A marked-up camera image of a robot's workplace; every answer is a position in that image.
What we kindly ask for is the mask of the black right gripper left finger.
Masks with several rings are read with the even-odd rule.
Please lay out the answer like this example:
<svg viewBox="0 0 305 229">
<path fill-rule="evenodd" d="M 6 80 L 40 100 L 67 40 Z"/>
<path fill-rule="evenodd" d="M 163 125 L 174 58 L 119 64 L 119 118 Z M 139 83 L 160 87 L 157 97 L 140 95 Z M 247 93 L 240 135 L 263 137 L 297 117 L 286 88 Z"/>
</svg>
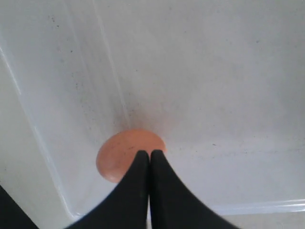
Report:
<svg viewBox="0 0 305 229">
<path fill-rule="evenodd" d="M 128 171 L 107 198 L 68 228 L 147 228 L 149 168 L 149 155 L 138 151 Z"/>
</svg>

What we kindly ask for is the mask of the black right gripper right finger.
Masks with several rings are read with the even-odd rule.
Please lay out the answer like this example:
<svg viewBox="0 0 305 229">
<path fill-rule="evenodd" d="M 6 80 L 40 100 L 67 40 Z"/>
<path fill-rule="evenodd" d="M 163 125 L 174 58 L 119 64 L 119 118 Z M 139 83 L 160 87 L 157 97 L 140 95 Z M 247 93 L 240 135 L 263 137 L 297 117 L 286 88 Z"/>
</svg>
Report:
<svg viewBox="0 0 305 229">
<path fill-rule="evenodd" d="M 236 229 L 203 204 L 179 179 L 163 151 L 150 158 L 150 211 L 153 229 Z"/>
</svg>

